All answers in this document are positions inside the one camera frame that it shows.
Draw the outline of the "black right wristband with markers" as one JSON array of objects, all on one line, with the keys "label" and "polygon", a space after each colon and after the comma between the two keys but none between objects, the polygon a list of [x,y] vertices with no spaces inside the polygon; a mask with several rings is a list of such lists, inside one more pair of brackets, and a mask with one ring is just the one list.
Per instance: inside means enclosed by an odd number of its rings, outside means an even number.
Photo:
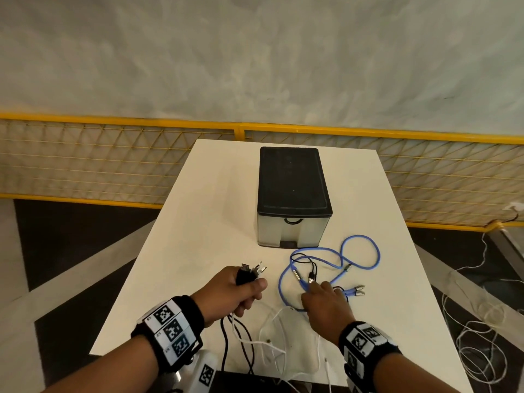
[{"label": "black right wristband with markers", "polygon": [[376,393],[373,376],[378,363],[387,355],[401,354],[387,334],[362,321],[352,322],[343,329],[338,348],[344,357],[344,371],[352,393]]}]

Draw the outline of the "person's left hand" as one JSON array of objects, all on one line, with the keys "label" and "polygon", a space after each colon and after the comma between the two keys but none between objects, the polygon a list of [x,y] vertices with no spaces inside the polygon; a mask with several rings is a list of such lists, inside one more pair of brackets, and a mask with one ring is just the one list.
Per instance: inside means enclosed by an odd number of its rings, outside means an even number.
[{"label": "person's left hand", "polygon": [[223,268],[206,285],[190,296],[202,314],[205,328],[227,317],[228,314],[243,317],[245,311],[251,309],[256,301],[239,301],[240,285],[236,284],[238,271],[239,267]]}]

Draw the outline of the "person's right hand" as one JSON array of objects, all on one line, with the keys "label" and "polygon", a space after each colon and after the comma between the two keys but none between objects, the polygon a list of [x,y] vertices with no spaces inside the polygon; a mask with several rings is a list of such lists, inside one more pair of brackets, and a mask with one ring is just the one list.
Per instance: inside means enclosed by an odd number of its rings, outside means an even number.
[{"label": "person's right hand", "polygon": [[312,330],[335,346],[339,346],[342,332],[356,319],[343,292],[333,289],[335,299],[330,302],[302,302]]}]

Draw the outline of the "black wristband with markers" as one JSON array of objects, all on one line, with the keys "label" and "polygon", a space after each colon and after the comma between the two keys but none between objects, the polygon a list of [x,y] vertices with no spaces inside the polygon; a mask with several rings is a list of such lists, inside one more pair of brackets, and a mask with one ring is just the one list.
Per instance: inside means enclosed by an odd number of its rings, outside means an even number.
[{"label": "black wristband with markers", "polygon": [[158,363],[158,375],[189,365],[203,346],[204,318],[190,296],[176,296],[144,314],[130,336],[144,336]]},{"label": "black wristband with markers", "polygon": [[344,357],[344,371],[352,393],[376,393],[373,376],[378,363],[387,355],[401,354],[387,334],[362,321],[352,322],[343,329],[338,348]]}]

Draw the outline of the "flat black device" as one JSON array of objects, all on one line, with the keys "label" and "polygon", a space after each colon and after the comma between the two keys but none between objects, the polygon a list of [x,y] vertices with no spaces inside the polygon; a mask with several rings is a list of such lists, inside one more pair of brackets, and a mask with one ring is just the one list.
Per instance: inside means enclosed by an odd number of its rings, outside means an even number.
[{"label": "flat black device", "polygon": [[209,393],[299,393],[289,384],[272,377],[218,370]]}]

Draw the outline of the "black left wristband with markers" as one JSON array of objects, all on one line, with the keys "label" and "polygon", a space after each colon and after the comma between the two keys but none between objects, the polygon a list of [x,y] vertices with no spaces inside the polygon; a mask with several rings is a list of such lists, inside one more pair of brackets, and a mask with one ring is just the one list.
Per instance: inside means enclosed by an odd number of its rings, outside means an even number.
[{"label": "black left wristband with markers", "polygon": [[158,363],[158,375],[189,365],[203,346],[204,318],[190,296],[176,296],[144,314],[130,336],[144,336]]}]

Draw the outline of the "black storage box with drawer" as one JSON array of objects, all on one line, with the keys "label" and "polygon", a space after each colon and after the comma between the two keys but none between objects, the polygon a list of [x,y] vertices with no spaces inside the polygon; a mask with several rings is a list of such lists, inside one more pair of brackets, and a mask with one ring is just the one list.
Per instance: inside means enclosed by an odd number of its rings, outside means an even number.
[{"label": "black storage box with drawer", "polygon": [[260,246],[316,248],[332,215],[317,148],[260,148],[257,197]]}]

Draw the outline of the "white device with marker tag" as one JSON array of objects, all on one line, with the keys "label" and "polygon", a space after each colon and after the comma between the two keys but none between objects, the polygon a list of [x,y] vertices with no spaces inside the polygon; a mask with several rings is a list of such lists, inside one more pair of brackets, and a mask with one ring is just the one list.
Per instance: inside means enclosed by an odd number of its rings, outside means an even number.
[{"label": "white device with marker tag", "polygon": [[199,350],[192,363],[176,373],[172,393],[209,393],[218,370],[218,357],[209,350]]}]

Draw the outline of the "person's right forearm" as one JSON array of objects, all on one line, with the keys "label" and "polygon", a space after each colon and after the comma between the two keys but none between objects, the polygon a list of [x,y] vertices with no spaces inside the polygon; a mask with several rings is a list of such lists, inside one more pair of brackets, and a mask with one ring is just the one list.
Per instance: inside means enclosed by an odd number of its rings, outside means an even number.
[{"label": "person's right forearm", "polygon": [[388,354],[376,365],[373,383],[376,393],[415,393],[413,375],[417,365],[398,353]]}]

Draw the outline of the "yellow mesh fence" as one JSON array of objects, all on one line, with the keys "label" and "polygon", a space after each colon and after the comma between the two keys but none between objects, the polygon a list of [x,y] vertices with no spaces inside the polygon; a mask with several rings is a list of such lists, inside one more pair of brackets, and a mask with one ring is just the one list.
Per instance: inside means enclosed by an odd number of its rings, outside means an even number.
[{"label": "yellow mesh fence", "polygon": [[159,209],[198,139],[374,150],[409,226],[524,226],[524,136],[0,112],[0,198]]}]

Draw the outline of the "person's left forearm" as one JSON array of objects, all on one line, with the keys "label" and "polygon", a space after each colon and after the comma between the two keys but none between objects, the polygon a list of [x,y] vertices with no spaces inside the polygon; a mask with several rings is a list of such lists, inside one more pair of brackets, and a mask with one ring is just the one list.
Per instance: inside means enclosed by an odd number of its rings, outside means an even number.
[{"label": "person's left forearm", "polygon": [[138,335],[41,393],[146,393],[158,375],[154,350]]}]

